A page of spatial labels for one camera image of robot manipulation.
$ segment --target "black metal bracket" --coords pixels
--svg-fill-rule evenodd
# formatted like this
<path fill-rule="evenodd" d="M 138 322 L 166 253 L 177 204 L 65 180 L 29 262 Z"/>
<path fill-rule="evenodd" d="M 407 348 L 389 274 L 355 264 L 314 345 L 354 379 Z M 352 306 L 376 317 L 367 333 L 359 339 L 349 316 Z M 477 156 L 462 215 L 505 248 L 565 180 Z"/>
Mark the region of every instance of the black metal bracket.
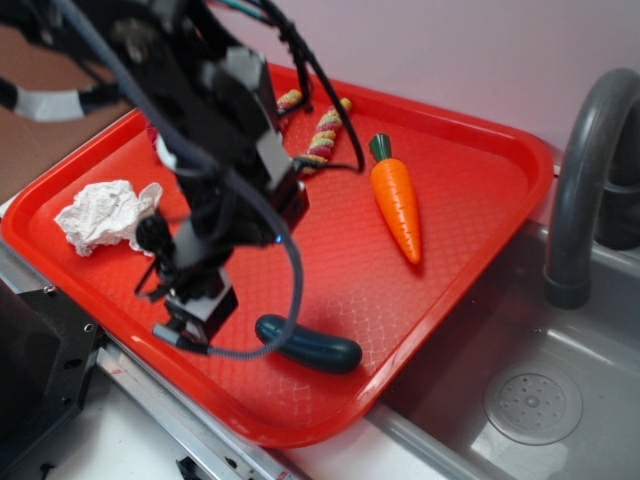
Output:
<path fill-rule="evenodd" d="M 55 287 L 0 281 L 0 478 L 80 412 L 102 330 Z"/>

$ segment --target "tray rim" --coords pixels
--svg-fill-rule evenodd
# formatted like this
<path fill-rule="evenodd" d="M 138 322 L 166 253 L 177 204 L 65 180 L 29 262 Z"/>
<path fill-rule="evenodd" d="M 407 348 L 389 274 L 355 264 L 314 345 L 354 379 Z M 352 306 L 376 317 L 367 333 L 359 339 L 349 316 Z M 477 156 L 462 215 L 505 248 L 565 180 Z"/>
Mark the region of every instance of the tray rim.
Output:
<path fill-rule="evenodd" d="M 279 81 L 291 83 L 290 69 L 271 66 L 271 71 L 274 84 L 278 85 Z M 317 443 L 347 428 L 364 415 L 384 387 L 392 380 L 393 374 L 397 373 L 411 358 L 415 350 L 427 341 L 430 333 L 455 306 L 464 291 L 475 282 L 482 271 L 520 228 L 529 213 L 544 197 L 553 179 L 551 152 L 541 140 L 529 133 L 360 86 L 336 81 L 332 83 L 341 95 L 353 99 L 366 98 L 366 102 L 361 107 L 362 110 L 360 108 L 358 110 L 362 111 L 363 114 L 379 109 L 381 106 L 388 107 L 392 105 L 394 115 L 398 118 L 404 114 L 406 118 L 412 121 L 426 122 L 428 125 L 433 125 L 437 130 L 433 133 L 435 136 L 451 139 L 459 132 L 465 132 L 467 140 L 470 140 L 469 143 L 465 142 L 465 145 L 514 161 L 523 170 L 525 170 L 523 166 L 531 167 L 526 170 L 529 189 L 518 208 L 514 209 L 501 223 L 500 227 L 493 231 L 490 238 L 476 252 L 471 261 L 466 264 L 465 268 L 458 273 L 447 290 L 428 308 L 426 314 L 416 320 L 415 325 L 404 340 L 393 349 L 379 368 L 369 377 L 369 382 L 363 385 L 350 401 L 343 408 L 335 411 L 333 415 L 304 427 L 292 426 L 287 428 L 280 425 L 270 425 L 260 421 L 253 412 L 248 411 L 237 399 L 206 377 L 204 377 L 204 380 L 214 383 L 217 391 L 205 392 L 206 389 L 201 388 L 201 379 L 199 380 L 198 378 L 203 377 L 199 371 L 195 371 L 195 375 L 184 376 L 179 384 L 172 381 L 196 402 L 203 405 L 210 413 L 216 417 L 222 416 L 223 418 L 220 418 L 220 420 L 236 433 L 266 447 L 292 448 Z M 327 100 L 326 97 L 323 98 L 322 94 L 317 97 L 324 101 Z M 91 302 L 91 298 L 87 298 L 89 295 L 83 292 L 82 289 L 78 291 L 78 289 L 74 288 L 75 280 L 73 280 L 72 276 L 61 272 L 58 264 L 53 259 L 48 258 L 32 244 L 30 237 L 21 236 L 21 233 L 26 231 L 27 224 L 19 217 L 38 210 L 38 206 L 43 203 L 38 199 L 49 197 L 45 193 L 47 185 L 59 184 L 62 177 L 69 179 L 79 178 L 93 165 L 101 161 L 102 158 L 100 157 L 103 151 L 113 151 L 111 145 L 106 145 L 109 144 L 109 141 L 106 140 L 108 137 L 120 136 L 119 138 L 121 138 L 122 142 L 126 143 L 126 141 L 139 134 L 140 129 L 135 130 L 131 126 L 136 126 L 136 122 L 141 121 L 143 121 L 143 117 L 140 112 L 136 110 L 129 112 L 102 133 L 72 152 L 51 170 L 27 186 L 15 198 L 0 222 L 5 241 L 29 263 L 34 264 L 33 266 L 46 277 L 56 277 L 56 284 L 81 305 L 84 302 Z M 492 147 L 498 147 L 498 151 L 495 148 L 487 149 L 486 147 L 489 144 Z M 518 159 L 514 160 L 510 155 L 518 155 Z M 113 307 L 109 309 L 106 306 L 98 308 L 94 315 L 100 318 L 101 315 L 107 313 L 113 315 Z M 140 325 L 136 324 L 136 327 L 146 332 Z M 166 371 L 164 369 L 175 369 L 176 361 L 180 363 L 184 361 L 181 358 L 182 352 L 177 352 L 168 345 L 165 348 L 158 348 L 157 345 L 149 345 L 142 341 L 136 344 L 135 349 L 132 349 L 128 342 L 124 343 L 128 349 L 133 350 L 143 361 L 151 365 L 152 368 L 157 369 L 160 375 L 162 375 L 162 371 Z"/>

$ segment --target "gray cable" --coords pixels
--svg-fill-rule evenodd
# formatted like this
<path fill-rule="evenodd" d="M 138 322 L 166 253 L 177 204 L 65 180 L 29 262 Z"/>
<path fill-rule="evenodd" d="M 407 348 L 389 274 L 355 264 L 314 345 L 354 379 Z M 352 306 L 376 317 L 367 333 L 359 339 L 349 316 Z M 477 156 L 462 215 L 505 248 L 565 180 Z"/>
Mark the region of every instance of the gray cable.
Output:
<path fill-rule="evenodd" d="M 95 29 L 91 21 L 72 0 L 52 0 L 52 3 L 58 7 L 60 12 L 87 42 L 98 58 L 111 70 L 123 94 L 146 115 L 149 121 L 158 129 L 165 142 L 171 145 L 174 153 L 190 162 L 192 167 L 200 170 L 203 174 L 221 174 L 225 184 L 255 208 L 274 233 L 281 236 L 282 245 L 287 251 L 293 269 L 294 288 L 289 317 L 280 336 L 265 346 L 253 351 L 239 352 L 209 346 L 207 353 L 239 360 L 251 360 L 277 350 L 284 345 L 293 333 L 300 312 L 304 286 L 302 258 L 287 225 L 249 182 L 238 175 L 233 169 L 223 170 L 220 163 L 209 152 L 184 138 L 180 132 L 162 116 L 144 91 L 138 86 L 135 79 L 131 76 L 115 52 Z"/>

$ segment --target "dark green cucumber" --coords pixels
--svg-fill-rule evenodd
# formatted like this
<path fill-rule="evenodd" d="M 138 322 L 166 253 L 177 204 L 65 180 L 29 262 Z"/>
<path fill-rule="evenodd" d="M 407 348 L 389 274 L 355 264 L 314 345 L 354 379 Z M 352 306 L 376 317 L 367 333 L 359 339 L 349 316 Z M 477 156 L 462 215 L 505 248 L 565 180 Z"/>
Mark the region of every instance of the dark green cucumber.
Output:
<path fill-rule="evenodd" d="M 267 343 L 282 331 L 285 319 L 278 315 L 263 315 L 256 322 L 256 335 Z M 326 373 L 349 373 L 362 360 L 362 349 L 353 340 L 316 332 L 296 325 L 293 335 L 276 350 L 301 365 Z"/>

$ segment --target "toy carrot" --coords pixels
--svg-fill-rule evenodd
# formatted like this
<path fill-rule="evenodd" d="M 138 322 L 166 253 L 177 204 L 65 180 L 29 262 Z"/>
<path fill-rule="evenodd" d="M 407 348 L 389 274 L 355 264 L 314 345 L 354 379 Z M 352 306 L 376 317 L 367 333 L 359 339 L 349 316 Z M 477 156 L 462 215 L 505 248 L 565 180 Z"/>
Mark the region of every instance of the toy carrot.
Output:
<path fill-rule="evenodd" d="M 407 259 L 420 263 L 422 246 L 418 199 L 407 166 L 391 157 L 391 141 L 384 133 L 369 142 L 375 158 L 371 170 L 371 185 L 382 215 Z"/>

